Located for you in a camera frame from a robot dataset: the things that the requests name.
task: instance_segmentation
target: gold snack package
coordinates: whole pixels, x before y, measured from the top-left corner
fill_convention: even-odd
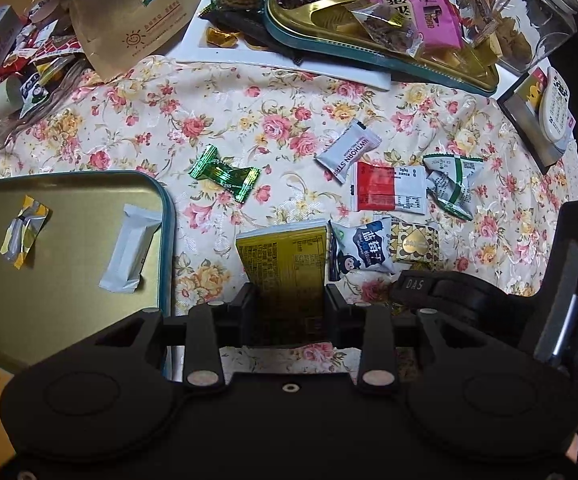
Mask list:
[[[435,270],[440,261],[438,231],[428,225],[394,219],[389,252],[394,262],[411,263],[413,269]]]
[[[17,269],[22,267],[48,215],[47,206],[25,195],[22,208],[7,228],[5,240],[0,247],[0,254]]]

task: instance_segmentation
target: tape roll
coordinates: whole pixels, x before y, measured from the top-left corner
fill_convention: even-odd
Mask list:
[[[0,118],[7,117],[22,108],[20,86],[20,79],[15,75],[10,75],[5,81],[0,82]]]

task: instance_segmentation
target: clear plastic jar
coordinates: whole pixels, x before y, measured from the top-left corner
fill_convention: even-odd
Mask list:
[[[502,64],[518,75],[530,71],[576,33],[578,0],[489,0],[500,20],[496,34]]]

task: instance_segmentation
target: white candy wrapper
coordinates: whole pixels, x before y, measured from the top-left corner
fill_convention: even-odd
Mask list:
[[[473,220],[470,186],[484,161],[442,153],[425,155],[422,160],[431,170],[427,177],[427,189],[431,190],[438,205],[458,218]]]
[[[353,119],[338,140],[315,159],[327,168],[340,183],[347,180],[349,168],[366,152],[375,150],[383,140],[369,128]]]
[[[162,212],[125,204],[125,219],[114,252],[98,286],[109,292],[131,293],[140,283],[140,272]]]
[[[354,227],[332,222],[331,228],[338,243],[336,260],[339,272],[346,274],[354,269],[396,272],[389,254],[390,217]]]

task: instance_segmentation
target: floral tablecloth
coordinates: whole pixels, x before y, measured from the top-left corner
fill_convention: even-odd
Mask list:
[[[372,164],[421,164],[432,152],[482,157],[473,222],[434,203],[425,218],[401,217],[438,225],[445,269],[514,294],[540,287],[560,205],[578,199],[575,143],[542,176],[495,102],[438,85],[394,83],[380,92],[304,72],[148,57],[110,84],[86,74],[59,112],[0,152],[0,177],[138,170],[166,184],[178,216],[173,308],[184,314],[198,302],[232,299],[246,281],[234,246],[239,232],[309,218],[371,220],[371,212],[349,211],[348,186],[313,158],[353,117],[383,138],[365,155]],[[210,180],[189,176],[208,144],[235,166],[263,170],[244,205]],[[354,271],[338,286],[349,299],[379,301],[387,280]],[[357,350],[329,343],[222,353],[227,376],[235,370],[354,374],[359,360]]]

